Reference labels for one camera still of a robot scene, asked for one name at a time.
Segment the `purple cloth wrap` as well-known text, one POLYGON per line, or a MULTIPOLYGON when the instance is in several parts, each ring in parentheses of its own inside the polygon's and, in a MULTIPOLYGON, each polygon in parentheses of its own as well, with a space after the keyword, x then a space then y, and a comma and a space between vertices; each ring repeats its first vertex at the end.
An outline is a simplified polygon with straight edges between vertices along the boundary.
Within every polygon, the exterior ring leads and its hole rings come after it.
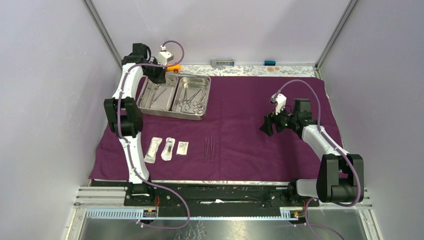
POLYGON ((325 84, 315 77, 213 76, 202 120, 143 116, 141 145, 146 151, 153 137, 189 142, 187 155, 170 161, 157 156, 148 164, 152 180, 272 181, 314 179, 320 159, 296 133, 285 129, 273 136, 260 131, 264 116, 274 110, 270 98, 278 90, 292 107, 294 99, 310 99, 314 119, 338 143, 341 134, 333 116, 325 84), (205 162, 205 138, 209 138, 205 162), (215 138, 213 162, 211 139, 215 138))

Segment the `perforated steel instrument tray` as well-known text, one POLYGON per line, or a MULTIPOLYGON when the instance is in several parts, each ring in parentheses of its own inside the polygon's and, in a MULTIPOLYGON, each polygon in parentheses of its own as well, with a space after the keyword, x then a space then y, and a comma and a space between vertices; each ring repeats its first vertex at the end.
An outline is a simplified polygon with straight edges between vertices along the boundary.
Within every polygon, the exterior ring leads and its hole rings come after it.
POLYGON ((211 90, 211 78, 209 76, 202 75, 191 75, 191 74, 178 74, 178 73, 167 73, 165 75, 166 83, 155 84, 150 80, 145 80, 142 84, 140 95, 136 100, 136 104, 142 113, 160 116, 170 117, 185 120, 200 121, 204 119, 209 94, 211 90), (149 95, 159 85, 171 84, 172 87, 168 88, 151 106, 149 95), (188 95, 191 96, 195 93, 195 90, 201 89, 200 93, 192 100, 191 108, 189 110, 183 110, 178 106, 178 101, 183 98, 184 90, 188 88, 188 95), (194 114, 194 103, 199 101, 204 92, 207 92, 204 113, 194 114))

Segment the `steel scalpel handle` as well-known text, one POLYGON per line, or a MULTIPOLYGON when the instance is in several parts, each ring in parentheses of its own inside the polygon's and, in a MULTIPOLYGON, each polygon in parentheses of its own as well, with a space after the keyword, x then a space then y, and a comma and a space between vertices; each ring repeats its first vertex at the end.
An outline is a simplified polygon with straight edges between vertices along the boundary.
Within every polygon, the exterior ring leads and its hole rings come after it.
POLYGON ((205 162, 206 162, 206 161, 207 161, 207 159, 208 159, 209 141, 210 141, 210 138, 209 138, 209 137, 206 137, 206 138, 205 138, 205 151, 204 151, 204 153, 205 153, 204 161, 205 161, 205 162))

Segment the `small white sterile packet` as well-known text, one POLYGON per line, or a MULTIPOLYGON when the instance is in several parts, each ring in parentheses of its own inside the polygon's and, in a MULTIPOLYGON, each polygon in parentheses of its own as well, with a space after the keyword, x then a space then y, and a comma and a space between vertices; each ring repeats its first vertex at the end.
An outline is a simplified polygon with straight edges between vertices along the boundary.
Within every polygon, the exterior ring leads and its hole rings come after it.
POLYGON ((186 156, 188 152, 189 142, 179 141, 177 145, 176 154, 181 156, 186 156))

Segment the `long white sterile packet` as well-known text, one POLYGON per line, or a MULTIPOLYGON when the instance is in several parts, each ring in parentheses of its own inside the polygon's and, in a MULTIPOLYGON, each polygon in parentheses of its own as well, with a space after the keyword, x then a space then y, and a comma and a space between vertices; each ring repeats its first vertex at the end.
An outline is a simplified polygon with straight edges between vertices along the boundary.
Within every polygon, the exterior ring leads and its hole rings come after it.
POLYGON ((159 149, 160 144, 162 143, 162 138, 153 137, 150 141, 150 145, 147 149, 147 152, 144 156, 144 162, 148 164, 154 164, 156 161, 156 155, 159 149))

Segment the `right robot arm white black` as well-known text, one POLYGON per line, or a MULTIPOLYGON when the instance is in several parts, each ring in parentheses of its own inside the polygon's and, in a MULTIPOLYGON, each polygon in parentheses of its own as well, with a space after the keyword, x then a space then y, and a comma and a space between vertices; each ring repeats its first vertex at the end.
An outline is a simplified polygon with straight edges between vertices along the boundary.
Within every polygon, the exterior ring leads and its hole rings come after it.
POLYGON ((307 198, 344 207, 353 206, 364 198, 364 162, 359 154, 352 154, 340 147, 313 119, 311 101, 294 100, 291 113, 286 110, 286 97, 279 95, 270 101, 275 109, 264 117, 259 128, 272 136, 290 129, 314 151, 320 160, 317 178, 295 179, 288 187, 287 201, 293 206, 301 205, 307 198))

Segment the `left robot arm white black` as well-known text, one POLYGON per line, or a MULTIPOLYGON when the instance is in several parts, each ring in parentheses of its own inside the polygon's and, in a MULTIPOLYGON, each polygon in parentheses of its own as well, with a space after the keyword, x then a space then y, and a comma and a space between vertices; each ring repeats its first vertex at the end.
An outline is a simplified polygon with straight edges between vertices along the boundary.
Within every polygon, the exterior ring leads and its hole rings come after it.
POLYGON ((148 83, 166 83, 166 69, 152 56, 150 48, 143 43, 134 43, 132 52, 121 60, 122 76, 111 98, 103 102, 108 126, 118 137, 124 150, 129 178, 126 190, 128 200, 138 200, 148 206, 155 200, 154 187, 150 179, 142 152, 141 133, 143 114, 136 103, 137 89, 143 77, 148 83))

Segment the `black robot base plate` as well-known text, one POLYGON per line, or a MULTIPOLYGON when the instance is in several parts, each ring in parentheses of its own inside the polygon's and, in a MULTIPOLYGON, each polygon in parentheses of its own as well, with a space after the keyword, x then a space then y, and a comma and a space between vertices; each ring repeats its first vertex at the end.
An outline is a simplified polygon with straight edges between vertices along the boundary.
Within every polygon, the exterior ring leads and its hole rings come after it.
POLYGON ((302 212, 307 197, 294 199, 289 184, 155 183, 154 199, 127 199, 126 207, 149 207, 162 218, 278 218, 302 212))

